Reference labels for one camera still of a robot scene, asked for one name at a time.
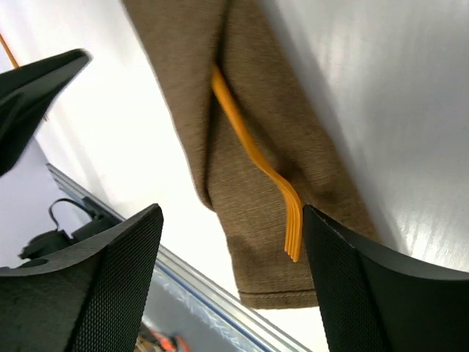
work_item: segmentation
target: gray floor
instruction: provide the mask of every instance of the gray floor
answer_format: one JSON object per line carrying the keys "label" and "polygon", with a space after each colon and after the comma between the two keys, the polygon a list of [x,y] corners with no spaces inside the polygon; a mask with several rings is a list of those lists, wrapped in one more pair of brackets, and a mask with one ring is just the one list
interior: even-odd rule
{"label": "gray floor", "polygon": [[[16,167],[0,178],[0,266],[16,267],[22,248],[34,236],[54,229],[49,218],[51,203],[64,197],[46,168],[47,160],[33,140]],[[71,205],[54,207],[67,233],[81,226]]]}
{"label": "gray floor", "polygon": [[228,341],[217,327],[217,317],[212,322],[218,326],[210,327],[188,307],[183,296],[176,296],[168,290],[168,285],[176,285],[170,280],[160,281],[164,274],[154,274],[148,292],[144,317],[148,325],[167,334],[181,335],[192,351],[252,352],[259,351],[255,346],[243,347]]}

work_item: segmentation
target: brown fabric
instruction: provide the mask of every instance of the brown fabric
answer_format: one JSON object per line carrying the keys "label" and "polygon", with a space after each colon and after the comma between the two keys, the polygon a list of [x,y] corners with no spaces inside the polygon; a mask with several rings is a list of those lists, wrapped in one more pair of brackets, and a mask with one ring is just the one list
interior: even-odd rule
{"label": "brown fabric", "polygon": [[284,252],[281,193],[251,163],[213,97],[215,60],[257,144],[302,202],[377,238],[255,0],[125,4],[155,68],[198,194],[226,233],[241,301],[265,309],[317,305],[305,251],[298,263]]}

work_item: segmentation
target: black mesh surface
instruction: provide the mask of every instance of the black mesh surface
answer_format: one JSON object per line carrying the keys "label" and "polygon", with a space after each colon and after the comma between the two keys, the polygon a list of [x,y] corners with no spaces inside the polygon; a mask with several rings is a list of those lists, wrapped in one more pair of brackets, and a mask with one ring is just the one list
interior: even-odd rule
{"label": "black mesh surface", "polygon": [[1,277],[0,271],[0,351],[66,351],[99,260],[39,275]]}
{"label": "black mesh surface", "polygon": [[389,351],[358,253],[320,215],[303,208],[303,237],[330,351]]}
{"label": "black mesh surface", "polygon": [[106,247],[69,351],[133,351],[162,226],[161,209],[152,206]]}

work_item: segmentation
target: white surface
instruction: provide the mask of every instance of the white surface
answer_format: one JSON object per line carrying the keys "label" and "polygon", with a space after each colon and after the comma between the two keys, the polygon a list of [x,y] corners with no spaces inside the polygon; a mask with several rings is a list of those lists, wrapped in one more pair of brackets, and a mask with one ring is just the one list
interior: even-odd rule
{"label": "white surface", "polygon": [[[21,65],[73,48],[93,55],[48,113],[37,135],[41,148],[54,166],[124,216],[159,203],[162,244],[237,296],[223,230],[193,189],[168,109],[121,4],[3,1],[0,31]],[[318,309],[262,314],[306,347],[325,351]]]}
{"label": "white surface", "polygon": [[383,239],[469,271],[469,2],[259,1]]}

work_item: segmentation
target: fabric hem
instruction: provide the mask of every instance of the fabric hem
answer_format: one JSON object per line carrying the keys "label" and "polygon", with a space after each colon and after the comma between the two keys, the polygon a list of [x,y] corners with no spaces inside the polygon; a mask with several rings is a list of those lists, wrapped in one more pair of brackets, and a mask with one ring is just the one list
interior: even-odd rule
{"label": "fabric hem", "polygon": [[318,305],[316,290],[298,292],[240,293],[241,303],[254,309],[309,308]]}

